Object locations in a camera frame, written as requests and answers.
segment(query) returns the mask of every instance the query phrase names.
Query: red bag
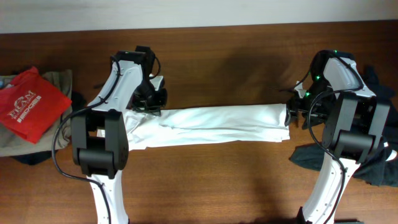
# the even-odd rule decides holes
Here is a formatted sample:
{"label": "red bag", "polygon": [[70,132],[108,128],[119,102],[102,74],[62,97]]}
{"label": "red bag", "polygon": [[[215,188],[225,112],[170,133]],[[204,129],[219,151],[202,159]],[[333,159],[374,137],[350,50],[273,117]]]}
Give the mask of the red bag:
{"label": "red bag", "polygon": [[0,90],[0,123],[34,144],[72,103],[35,67],[19,74],[10,85]]}

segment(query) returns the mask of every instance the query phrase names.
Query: white cloth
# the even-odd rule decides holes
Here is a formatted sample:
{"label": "white cloth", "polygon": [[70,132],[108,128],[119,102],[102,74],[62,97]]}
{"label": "white cloth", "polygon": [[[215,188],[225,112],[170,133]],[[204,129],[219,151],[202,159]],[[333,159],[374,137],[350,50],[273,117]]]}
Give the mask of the white cloth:
{"label": "white cloth", "polygon": [[[286,105],[217,106],[123,113],[129,150],[230,141],[281,142],[289,138]],[[104,137],[104,130],[98,131]]]}

